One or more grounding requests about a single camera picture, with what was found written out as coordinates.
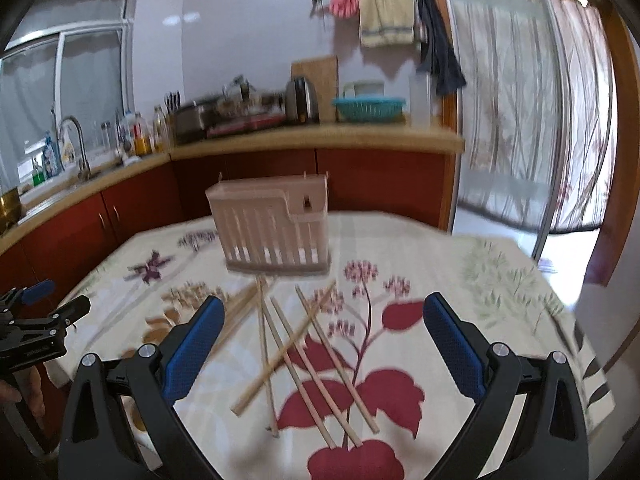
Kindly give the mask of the person's left hand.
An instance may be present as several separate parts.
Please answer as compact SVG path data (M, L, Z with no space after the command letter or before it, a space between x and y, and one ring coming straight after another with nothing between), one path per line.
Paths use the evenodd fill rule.
M28 405L32 417L40 427L43 427L46 406L44 405L41 376L35 366L28 370L20 370L11 378L9 375L1 377L1 404L21 401Z

